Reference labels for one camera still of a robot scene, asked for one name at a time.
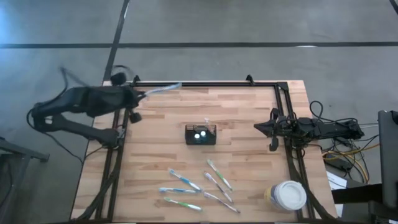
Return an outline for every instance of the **black wire basket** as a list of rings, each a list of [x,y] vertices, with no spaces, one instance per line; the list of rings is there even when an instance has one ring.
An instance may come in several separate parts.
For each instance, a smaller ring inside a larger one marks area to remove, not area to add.
[[[216,125],[185,125],[185,142],[187,145],[215,145],[216,138]]]

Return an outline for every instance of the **white paper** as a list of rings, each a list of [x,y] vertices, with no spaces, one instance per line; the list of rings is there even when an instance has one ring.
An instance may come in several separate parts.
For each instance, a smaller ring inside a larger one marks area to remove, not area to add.
[[[329,180],[329,186],[331,190],[338,190],[338,189],[345,189],[347,186],[347,180],[344,178],[341,178],[335,174],[332,174],[331,172],[326,172]],[[337,215],[339,217],[342,216],[343,214],[343,204],[336,204],[336,211]]]

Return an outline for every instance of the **gray floor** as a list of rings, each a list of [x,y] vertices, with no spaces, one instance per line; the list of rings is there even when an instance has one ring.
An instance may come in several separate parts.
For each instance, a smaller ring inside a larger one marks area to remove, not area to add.
[[[111,43],[122,3],[2,0],[0,43]],[[388,0],[132,0],[121,42],[398,41],[397,22]],[[80,164],[29,129],[25,115],[35,102],[62,89],[61,65],[99,85],[109,51],[0,50],[0,136],[50,153],[47,164],[31,163],[13,223],[68,220]],[[115,64],[131,67],[143,80],[242,80],[247,74],[257,80],[305,80],[309,99],[325,105],[325,117],[374,123],[379,110],[398,110],[397,58],[398,47],[119,49]],[[68,117],[92,123],[85,116]],[[365,132],[372,136],[377,128]],[[76,155],[84,155],[87,140],[55,135]],[[365,155],[371,183],[379,183],[378,150]],[[355,171],[353,177],[360,180]]]

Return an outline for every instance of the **white cup lid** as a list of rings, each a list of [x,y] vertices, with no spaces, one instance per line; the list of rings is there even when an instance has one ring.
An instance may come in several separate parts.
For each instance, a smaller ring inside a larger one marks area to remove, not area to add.
[[[307,194],[300,183],[290,180],[280,184],[277,198],[285,209],[298,210],[305,205]]]

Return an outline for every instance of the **blue toothbrush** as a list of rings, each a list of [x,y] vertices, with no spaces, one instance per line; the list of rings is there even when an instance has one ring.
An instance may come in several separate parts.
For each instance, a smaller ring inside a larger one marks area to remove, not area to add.
[[[198,193],[196,190],[187,190],[187,189],[175,189],[170,187],[159,187],[159,192],[178,192],[178,193],[189,193],[189,194],[196,194]]]
[[[200,187],[198,187],[196,184],[190,182],[187,178],[182,177],[181,175],[177,174],[173,169],[169,169],[169,171],[170,171],[171,175],[178,177],[180,180],[182,180],[182,182],[188,184],[189,186],[193,187],[197,191],[201,191]]]

